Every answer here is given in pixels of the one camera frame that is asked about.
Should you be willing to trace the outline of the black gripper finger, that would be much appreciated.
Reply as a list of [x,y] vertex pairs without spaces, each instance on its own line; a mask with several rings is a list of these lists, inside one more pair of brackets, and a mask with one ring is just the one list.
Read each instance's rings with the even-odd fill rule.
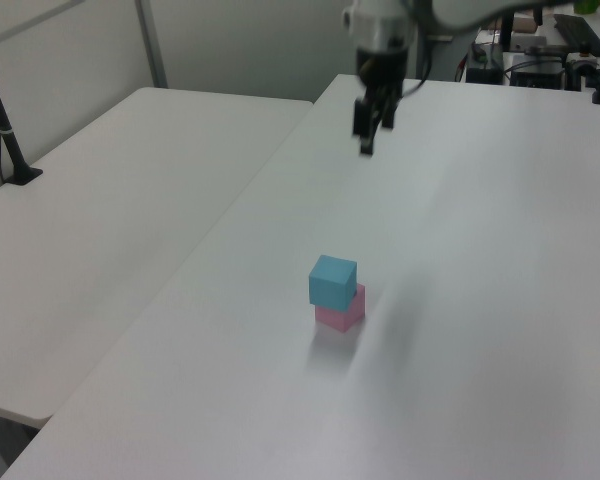
[[395,113],[398,106],[398,96],[394,93],[388,94],[382,103],[381,127],[393,129]]
[[358,98],[354,103],[353,135],[359,139],[360,153],[374,153],[374,139],[379,121],[378,109],[369,99]]

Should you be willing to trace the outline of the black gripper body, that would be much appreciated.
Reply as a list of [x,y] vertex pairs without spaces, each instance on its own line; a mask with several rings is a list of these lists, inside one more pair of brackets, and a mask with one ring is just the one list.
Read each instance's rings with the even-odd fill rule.
[[401,98],[407,74],[408,50],[370,52],[356,50],[356,75],[364,86],[364,98],[376,101],[390,95]]

